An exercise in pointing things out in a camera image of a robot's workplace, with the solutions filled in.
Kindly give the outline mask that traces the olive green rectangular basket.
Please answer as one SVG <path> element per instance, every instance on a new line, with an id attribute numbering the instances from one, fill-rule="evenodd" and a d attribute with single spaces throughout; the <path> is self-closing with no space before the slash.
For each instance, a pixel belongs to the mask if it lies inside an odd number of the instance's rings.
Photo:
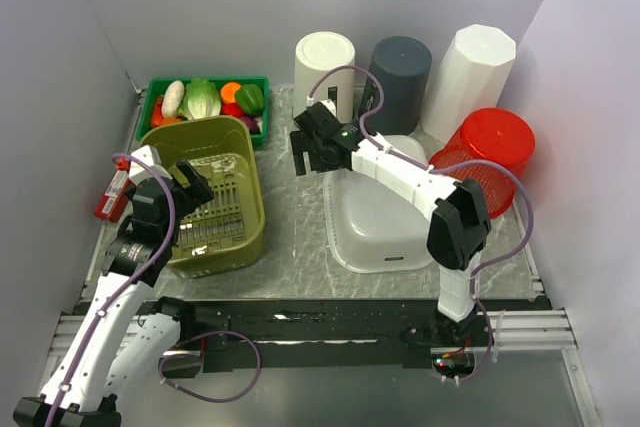
<path id="1" fill-rule="evenodd" d="M 207 179 L 214 198 L 181 221 L 168 268 L 193 279 L 247 267 L 264 246 L 265 212 L 248 127 L 229 116 L 158 127 L 140 141 L 154 147 L 181 184 L 177 163 L 188 161 Z"/>

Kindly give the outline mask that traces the white perforated rectangular basket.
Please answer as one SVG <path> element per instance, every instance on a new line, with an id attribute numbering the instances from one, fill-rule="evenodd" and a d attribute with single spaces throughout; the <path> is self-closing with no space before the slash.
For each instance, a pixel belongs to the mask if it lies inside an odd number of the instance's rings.
<path id="1" fill-rule="evenodd" d="M 379 182 L 347 169 L 328 172 L 323 198 L 329 248 L 342 267 L 374 274 L 432 263 L 428 221 Z"/>

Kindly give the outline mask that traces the white round bucket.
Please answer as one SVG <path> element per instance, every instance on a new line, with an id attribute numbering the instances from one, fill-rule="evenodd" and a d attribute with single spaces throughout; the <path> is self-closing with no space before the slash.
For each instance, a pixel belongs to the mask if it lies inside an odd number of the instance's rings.
<path id="1" fill-rule="evenodd" d="M 352 42 L 335 32 L 314 32 L 299 40 L 295 49 L 294 102 L 291 116 L 305 108 L 307 96 L 316 82 L 328 71 L 342 65 L 355 64 Z M 353 119 L 355 71 L 341 70 L 323 81 L 314 92 L 314 100 L 331 99 L 340 122 Z"/>

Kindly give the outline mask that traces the dark grey round bucket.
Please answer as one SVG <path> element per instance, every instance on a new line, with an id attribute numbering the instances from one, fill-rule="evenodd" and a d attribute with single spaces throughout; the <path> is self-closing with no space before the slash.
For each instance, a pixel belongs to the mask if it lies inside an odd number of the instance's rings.
<path id="1" fill-rule="evenodd" d="M 369 133 L 409 135 L 416 128 L 432 65 L 430 50 L 406 36 L 382 39 L 372 53 L 368 71 L 384 91 L 382 109 L 365 121 Z"/>

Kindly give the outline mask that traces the large white faceted container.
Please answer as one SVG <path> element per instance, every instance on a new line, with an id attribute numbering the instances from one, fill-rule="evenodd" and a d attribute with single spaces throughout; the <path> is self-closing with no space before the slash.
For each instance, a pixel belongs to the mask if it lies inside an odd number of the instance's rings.
<path id="1" fill-rule="evenodd" d="M 516 53 L 516 42 L 499 28 L 473 24 L 458 30 L 427 82 L 423 130 L 445 142 L 470 113 L 496 106 Z"/>

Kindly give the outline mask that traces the red mesh basket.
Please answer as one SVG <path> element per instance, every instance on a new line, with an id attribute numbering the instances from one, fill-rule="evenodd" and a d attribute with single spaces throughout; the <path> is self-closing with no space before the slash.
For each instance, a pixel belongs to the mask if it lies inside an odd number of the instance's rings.
<path id="1" fill-rule="evenodd" d="M 500 108 L 482 108 L 464 119 L 447 144 L 431 157 L 430 164 L 442 169 L 469 160 L 487 160 L 521 177 L 535 147 L 534 132 L 521 117 Z M 474 165 L 457 169 L 451 175 L 479 182 L 492 219 L 506 212 L 513 201 L 513 181 L 491 167 Z"/>

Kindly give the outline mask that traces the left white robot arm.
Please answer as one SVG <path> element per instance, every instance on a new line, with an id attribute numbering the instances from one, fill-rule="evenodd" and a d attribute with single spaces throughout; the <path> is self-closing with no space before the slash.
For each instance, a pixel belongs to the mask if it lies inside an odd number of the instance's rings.
<path id="1" fill-rule="evenodd" d="M 185 349 L 198 335 L 194 307 L 161 299 L 142 331 L 121 344 L 139 307 L 172 257 L 180 223 L 214 192 L 187 160 L 176 167 L 181 184 L 154 153 L 127 156 L 133 213 L 109 245 L 90 309 L 55 373 L 36 397 L 13 413 L 19 426 L 118 426 L 118 405 L 134 380 L 170 347 Z"/>

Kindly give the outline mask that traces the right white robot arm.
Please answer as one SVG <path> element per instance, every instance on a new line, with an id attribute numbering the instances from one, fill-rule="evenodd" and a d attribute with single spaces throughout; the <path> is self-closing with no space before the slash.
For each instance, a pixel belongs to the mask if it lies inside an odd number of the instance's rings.
<path id="1" fill-rule="evenodd" d="M 307 169 L 348 169 L 391 190 L 428 221 L 426 249 L 440 269 L 437 334 L 448 345 L 461 344 L 477 311 L 472 271 L 491 231 L 479 183 L 435 173 L 382 135 L 369 134 L 355 121 L 340 122 L 323 102 L 306 108 L 294 123 L 290 141 L 298 176 Z"/>

